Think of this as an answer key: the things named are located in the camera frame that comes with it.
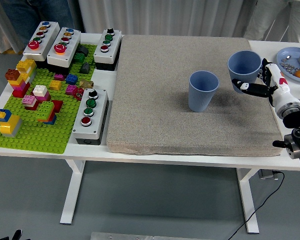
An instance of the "pants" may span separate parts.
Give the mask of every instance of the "pants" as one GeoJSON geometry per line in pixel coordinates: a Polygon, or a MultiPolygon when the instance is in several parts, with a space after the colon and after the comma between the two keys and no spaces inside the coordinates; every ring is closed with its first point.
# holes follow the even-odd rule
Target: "pants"
{"type": "Polygon", "coordinates": [[[243,37],[249,40],[262,40],[266,30],[287,5],[291,7],[287,30],[288,42],[300,43],[300,1],[293,0],[258,0],[243,37]]]}
{"type": "Polygon", "coordinates": [[[67,0],[0,0],[24,46],[41,21],[58,22],[60,28],[74,28],[67,0]]]}

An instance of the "plastic cup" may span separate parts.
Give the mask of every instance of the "plastic cup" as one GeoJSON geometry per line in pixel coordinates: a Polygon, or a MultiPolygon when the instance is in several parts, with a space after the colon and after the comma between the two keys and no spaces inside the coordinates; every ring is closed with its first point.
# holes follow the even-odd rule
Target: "plastic cup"
{"type": "MultiPolygon", "coordinates": [[[[230,78],[249,84],[255,83],[261,65],[262,60],[254,51],[238,51],[228,60],[230,78]]],[[[233,83],[232,86],[237,93],[243,94],[233,83]]]]}
{"type": "Polygon", "coordinates": [[[219,79],[209,71],[196,71],[189,78],[188,106],[203,112],[219,87],[219,79]]]}

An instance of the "blue plate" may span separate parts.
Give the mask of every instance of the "blue plate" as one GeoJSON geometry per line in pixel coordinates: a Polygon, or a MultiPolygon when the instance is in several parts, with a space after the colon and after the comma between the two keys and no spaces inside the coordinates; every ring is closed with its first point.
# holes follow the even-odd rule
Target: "blue plate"
{"type": "Polygon", "coordinates": [[[282,59],[285,59],[287,56],[291,56],[291,58],[289,58],[285,63],[290,64],[295,68],[300,68],[300,63],[298,62],[298,59],[300,58],[300,47],[286,47],[278,51],[276,55],[276,63],[283,74],[300,83],[299,77],[292,75],[291,73],[287,72],[282,66],[280,66],[280,63],[282,63],[282,59]]]}

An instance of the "floor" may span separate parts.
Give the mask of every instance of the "floor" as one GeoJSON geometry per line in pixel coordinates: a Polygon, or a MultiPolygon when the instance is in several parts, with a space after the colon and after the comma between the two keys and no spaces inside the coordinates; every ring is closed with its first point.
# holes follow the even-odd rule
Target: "floor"
{"type": "MultiPolygon", "coordinates": [[[[21,58],[0,54],[4,74],[21,58]]],[[[300,240],[300,172],[284,171],[280,190],[257,212],[260,234],[233,240],[300,240]]],[[[58,159],[0,156],[0,238],[90,240],[92,232],[226,240],[244,222],[236,170],[87,162],[71,225],[59,224],[72,170],[58,159]]],[[[256,206],[280,184],[250,180],[256,206]]]]}

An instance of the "cable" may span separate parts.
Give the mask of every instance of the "cable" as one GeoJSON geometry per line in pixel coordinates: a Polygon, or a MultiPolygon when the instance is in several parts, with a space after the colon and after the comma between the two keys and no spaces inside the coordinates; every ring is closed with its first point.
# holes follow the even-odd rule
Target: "cable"
{"type": "Polygon", "coordinates": [[[279,190],[279,188],[281,187],[281,185],[282,185],[282,183],[284,182],[284,180],[285,180],[285,174],[282,172],[282,171],[273,171],[273,173],[275,173],[275,174],[282,174],[283,175],[283,178],[282,178],[282,180],[281,180],[281,183],[280,183],[280,185],[277,187],[277,189],[276,190],[274,190],[265,200],[264,200],[264,202],[251,214],[251,216],[247,219],[247,221],[245,221],[232,235],[231,235],[231,237],[229,237],[228,238],[228,240],[230,240],[230,239],[232,239],[232,237],[239,231],[239,229],[240,228],[242,228],[242,226],[243,225],[245,225],[251,218],[252,218],[252,216],[256,213],[256,211],[258,211],[263,205],[265,205],[265,203],[266,203],[266,201],[273,195],[273,194],[275,194],[278,190],[279,190]]]}

